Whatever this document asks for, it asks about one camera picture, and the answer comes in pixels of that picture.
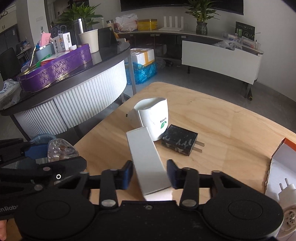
gray plant pot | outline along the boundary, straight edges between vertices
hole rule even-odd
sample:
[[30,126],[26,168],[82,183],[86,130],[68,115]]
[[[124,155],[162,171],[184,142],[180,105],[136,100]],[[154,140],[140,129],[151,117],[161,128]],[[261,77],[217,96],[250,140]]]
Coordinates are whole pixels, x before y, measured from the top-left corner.
[[207,35],[207,23],[197,22],[195,32],[197,34]]

purple tin box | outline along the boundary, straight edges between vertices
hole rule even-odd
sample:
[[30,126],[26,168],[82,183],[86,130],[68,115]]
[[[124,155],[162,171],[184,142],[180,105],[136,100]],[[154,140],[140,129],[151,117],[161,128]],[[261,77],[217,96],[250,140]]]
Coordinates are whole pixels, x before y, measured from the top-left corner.
[[89,45],[85,44],[39,68],[27,69],[17,80],[24,92],[38,92],[91,60]]

white router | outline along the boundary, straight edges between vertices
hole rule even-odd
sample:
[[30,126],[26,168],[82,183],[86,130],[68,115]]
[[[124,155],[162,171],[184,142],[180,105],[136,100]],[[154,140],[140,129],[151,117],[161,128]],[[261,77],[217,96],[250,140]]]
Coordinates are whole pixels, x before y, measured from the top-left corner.
[[181,17],[181,27],[178,28],[178,17],[175,16],[175,27],[173,27],[172,16],[169,17],[170,26],[167,27],[166,16],[163,16],[164,27],[160,28],[159,31],[181,31],[184,30],[184,18]]

yellow tin box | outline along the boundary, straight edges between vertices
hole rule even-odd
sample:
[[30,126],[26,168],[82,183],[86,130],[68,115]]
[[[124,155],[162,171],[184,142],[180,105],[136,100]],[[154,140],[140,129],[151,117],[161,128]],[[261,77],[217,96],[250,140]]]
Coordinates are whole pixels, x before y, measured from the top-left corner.
[[154,30],[157,29],[157,19],[138,20],[138,30]]

scissors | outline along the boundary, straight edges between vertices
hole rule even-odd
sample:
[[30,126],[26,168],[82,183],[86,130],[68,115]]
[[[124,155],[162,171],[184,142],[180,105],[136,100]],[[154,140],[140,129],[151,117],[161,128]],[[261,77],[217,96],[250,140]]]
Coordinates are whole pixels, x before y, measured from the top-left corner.
[[60,34],[64,34],[67,31],[67,27],[65,25],[56,26],[52,28],[52,37],[55,38]]

